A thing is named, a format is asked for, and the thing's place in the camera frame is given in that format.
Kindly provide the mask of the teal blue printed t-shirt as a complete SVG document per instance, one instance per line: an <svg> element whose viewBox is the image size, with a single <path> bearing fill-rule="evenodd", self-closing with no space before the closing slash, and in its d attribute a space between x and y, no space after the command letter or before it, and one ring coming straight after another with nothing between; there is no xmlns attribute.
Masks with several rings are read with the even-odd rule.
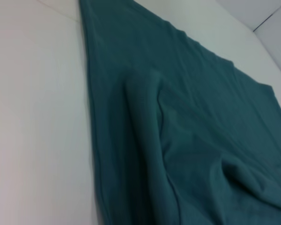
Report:
<svg viewBox="0 0 281 225"><path fill-rule="evenodd" d="M79 0L103 225L281 225L271 86L134 0Z"/></svg>

